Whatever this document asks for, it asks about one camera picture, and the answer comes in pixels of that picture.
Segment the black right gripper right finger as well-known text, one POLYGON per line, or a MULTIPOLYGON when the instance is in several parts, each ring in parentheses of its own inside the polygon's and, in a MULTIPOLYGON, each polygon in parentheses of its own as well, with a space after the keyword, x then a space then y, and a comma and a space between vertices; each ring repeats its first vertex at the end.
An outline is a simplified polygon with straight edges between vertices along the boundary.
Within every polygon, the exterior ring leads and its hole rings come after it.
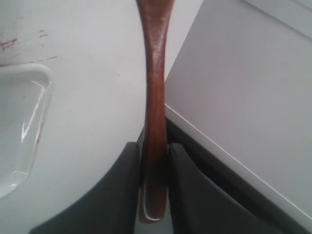
POLYGON ((290 234, 241 190, 204 174, 181 144, 169 146, 170 214, 175 234, 290 234))

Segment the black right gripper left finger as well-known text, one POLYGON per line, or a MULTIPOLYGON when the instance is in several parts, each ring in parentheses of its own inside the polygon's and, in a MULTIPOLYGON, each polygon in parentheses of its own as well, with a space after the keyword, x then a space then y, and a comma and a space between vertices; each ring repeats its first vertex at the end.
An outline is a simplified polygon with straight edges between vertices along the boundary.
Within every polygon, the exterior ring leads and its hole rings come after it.
POLYGON ((132 234, 135 230, 140 148, 128 142, 107 174, 81 199, 36 226, 32 234, 132 234))

